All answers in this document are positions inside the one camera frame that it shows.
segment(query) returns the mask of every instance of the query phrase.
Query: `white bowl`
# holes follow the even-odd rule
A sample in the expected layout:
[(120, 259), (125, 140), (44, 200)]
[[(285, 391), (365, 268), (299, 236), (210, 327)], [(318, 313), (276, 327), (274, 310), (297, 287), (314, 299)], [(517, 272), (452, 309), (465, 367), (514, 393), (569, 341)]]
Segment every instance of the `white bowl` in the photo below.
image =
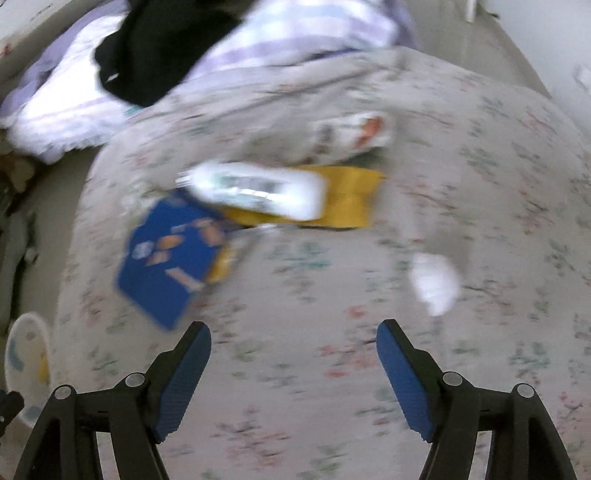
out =
[(51, 377), (49, 384), (39, 378), (43, 355), (48, 360), (49, 345), (47, 322), (34, 312), (21, 315), (8, 335), (4, 353), (6, 387), (22, 395), (25, 407), (18, 417), (30, 428), (35, 426), (51, 394)]

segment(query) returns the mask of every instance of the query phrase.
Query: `floral bedspread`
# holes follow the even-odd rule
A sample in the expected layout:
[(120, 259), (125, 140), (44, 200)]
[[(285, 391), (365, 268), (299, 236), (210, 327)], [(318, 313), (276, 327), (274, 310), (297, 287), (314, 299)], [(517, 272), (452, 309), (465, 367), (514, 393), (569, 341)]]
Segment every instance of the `floral bedspread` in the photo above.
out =
[[(377, 159), (387, 179), (373, 228), (266, 233), (175, 332), (117, 292), (130, 179), (171, 188), (180, 170), (285, 116), (370, 110), (398, 122)], [(171, 479), (412, 480), (429, 445), (407, 427), (375, 349), (376, 327), (393, 317), (444, 370), (496, 390), (533, 385), (590, 478), (590, 164), (588, 141), (540, 95), (404, 48), (171, 98), (92, 168), (62, 279), (53, 382), (111, 387), (199, 319), (213, 352), (160, 446)], [(410, 289), (417, 251), (446, 254), (462, 272), (463, 295), (442, 317)], [(489, 438), (478, 437), (472, 478), (483, 478)]]

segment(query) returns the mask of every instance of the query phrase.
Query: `black cloth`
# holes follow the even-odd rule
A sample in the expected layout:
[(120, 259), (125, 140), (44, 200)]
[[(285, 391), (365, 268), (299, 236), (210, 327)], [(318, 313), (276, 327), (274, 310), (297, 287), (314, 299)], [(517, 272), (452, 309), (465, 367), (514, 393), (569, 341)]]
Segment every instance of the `black cloth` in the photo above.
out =
[(215, 0), (130, 0), (119, 30), (95, 50), (99, 80), (113, 95), (150, 106), (240, 22)]

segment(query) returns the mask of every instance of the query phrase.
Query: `wall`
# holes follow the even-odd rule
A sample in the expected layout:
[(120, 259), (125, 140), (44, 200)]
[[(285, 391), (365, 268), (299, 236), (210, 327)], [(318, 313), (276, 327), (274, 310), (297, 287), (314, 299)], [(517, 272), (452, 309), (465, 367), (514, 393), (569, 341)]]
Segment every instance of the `wall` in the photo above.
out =
[(483, 0), (521, 50), (553, 101), (591, 136), (591, 96), (576, 83), (591, 68), (591, 0)]
[(0, 84), (100, 0), (6, 0), (0, 6)]

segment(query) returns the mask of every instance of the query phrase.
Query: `white tissue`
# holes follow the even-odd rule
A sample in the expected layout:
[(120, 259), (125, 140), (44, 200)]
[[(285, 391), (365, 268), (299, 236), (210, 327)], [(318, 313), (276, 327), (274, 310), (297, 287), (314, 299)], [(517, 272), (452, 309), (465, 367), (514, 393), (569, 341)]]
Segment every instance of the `white tissue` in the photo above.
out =
[(448, 312), (462, 290), (459, 273), (443, 255), (414, 254), (410, 280), (419, 300), (427, 303), (431, 317)]

